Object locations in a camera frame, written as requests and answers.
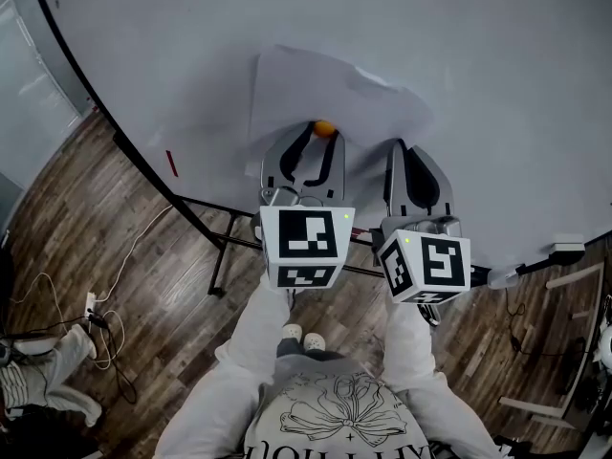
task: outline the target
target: paper sheet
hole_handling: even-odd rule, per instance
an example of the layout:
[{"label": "paper sheet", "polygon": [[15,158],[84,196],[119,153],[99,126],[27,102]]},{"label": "paper sheet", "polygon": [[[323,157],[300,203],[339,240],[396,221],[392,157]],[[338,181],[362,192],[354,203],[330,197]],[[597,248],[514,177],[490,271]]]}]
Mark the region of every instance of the paper sheet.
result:
[{"label": "paper sheet", "polygon": [[310,120],[328,120],[344,137],[345,201],[366,208],[372,195],[383,198],[390,140],[413,146],[433,114],[408,89],[339,59],[285,46],[265,50],[257,63],[247,174],[259,177],[261,160],[283,129]]}]

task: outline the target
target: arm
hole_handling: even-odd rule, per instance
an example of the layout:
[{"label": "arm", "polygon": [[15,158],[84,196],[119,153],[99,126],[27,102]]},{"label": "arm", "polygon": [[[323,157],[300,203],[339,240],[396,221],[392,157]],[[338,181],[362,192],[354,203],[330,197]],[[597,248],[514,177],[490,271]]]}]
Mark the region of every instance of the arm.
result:
[{"label": "arm", "polygon": [[215,355],[219,364],[193,388],[157,445],[157,458],[223,457],[236,452],[259,402],[259,386],[271,383],[276,346],[289,318],[286,291],[268,277],[252,294],[231,339]]},{"label": "arm", "polygon": [[382,380],[408,407],[430,441],[448,444],[461,458],[501,457],[478,415],[435,372],[429,325],[416,304],[387,300]]}]

